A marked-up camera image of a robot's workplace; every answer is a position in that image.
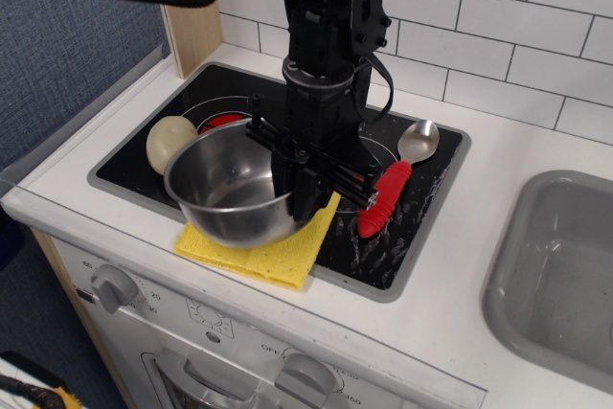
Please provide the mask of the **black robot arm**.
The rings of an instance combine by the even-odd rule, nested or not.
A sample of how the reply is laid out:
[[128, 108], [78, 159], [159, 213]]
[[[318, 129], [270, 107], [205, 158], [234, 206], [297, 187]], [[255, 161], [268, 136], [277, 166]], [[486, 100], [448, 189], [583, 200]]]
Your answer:
[[391, 25], [382, 0], [284, 0], [290, 34], [284, 96], [256, 95], [248, 135], [271, 151], [274, 193], [289, 196], [297, 222], [340, 193], [365, 208], [382, 173], [359, 128], [391, 109], [366, 108], [371, 75], [392, 78], [375, 56]]

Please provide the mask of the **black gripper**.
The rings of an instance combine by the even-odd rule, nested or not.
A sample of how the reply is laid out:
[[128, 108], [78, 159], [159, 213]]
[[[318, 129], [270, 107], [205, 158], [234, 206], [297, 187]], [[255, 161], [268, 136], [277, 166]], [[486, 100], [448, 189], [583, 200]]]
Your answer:
[[311, 76], [287, 58], [284, 98], [248, 99], [247, 134], [271, 151], [274, 193], [293, 192], [295, 220], [312, 220], [333, 192], [368, 206], [382, 174], [359, 138], [362, 125], [382, 119], [366, 110], [372, 71], [382, 71], [377, 57], [360, 59], [336, 79]]

